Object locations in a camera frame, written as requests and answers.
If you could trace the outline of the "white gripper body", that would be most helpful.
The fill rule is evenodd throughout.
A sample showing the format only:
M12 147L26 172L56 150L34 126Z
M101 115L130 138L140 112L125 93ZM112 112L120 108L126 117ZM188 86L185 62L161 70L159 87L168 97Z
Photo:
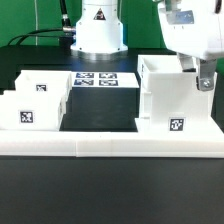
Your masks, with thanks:
M224 0L153 0L166 48L203 60L224 57Z

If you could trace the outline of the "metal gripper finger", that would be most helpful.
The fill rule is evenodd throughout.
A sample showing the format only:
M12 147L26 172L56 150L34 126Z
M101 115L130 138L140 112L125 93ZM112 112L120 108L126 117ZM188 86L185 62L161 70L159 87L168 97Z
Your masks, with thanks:
M184 72L195 72L196 69L194 67L193 58L189 55L178 53L177 57L180 61L182 70Z
M211 91L214 89L214 74L216 71L217 60L197 59L198 76L197 84L200 91Z

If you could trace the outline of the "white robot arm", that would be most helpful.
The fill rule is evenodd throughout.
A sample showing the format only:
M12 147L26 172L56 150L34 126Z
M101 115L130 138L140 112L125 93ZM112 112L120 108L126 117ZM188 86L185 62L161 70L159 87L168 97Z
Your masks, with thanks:
M152 0L167 49L177 53L183 69L197 60L198 89L214 88L214 73L224 57L224 0ZM108 60L124 53L123 24L118 0L82 0L71 51L90 60Z

